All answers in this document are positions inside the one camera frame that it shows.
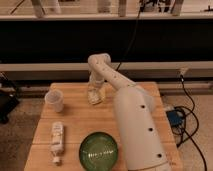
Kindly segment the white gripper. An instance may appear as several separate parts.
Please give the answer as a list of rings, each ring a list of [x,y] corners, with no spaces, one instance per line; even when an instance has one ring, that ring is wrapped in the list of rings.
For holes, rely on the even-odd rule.
[[[89,102],[95,102],[96,90],[94,87],[101,87],[104,84],[104,79],[97,80],[93,75],[91,75],[89,77],[89,84],[90,85],[88,86],[88,100],[89,100]],[[102,101],[104,101],[104,99],[106,97],[106,91],[105,91],[104,85],[99,89],[99,96],[100,96],[100,99]]]

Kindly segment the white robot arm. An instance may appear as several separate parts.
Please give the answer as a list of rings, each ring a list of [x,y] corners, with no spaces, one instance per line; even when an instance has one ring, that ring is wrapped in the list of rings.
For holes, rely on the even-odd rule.
[[[88,101],[103,100],[102,87],[107,81],[115,90],[113,101],[125,164],[128,171],[172,171],[160,140],[152,113],[154,97],[111,66],[107,53],[88,57],[90,67]]]

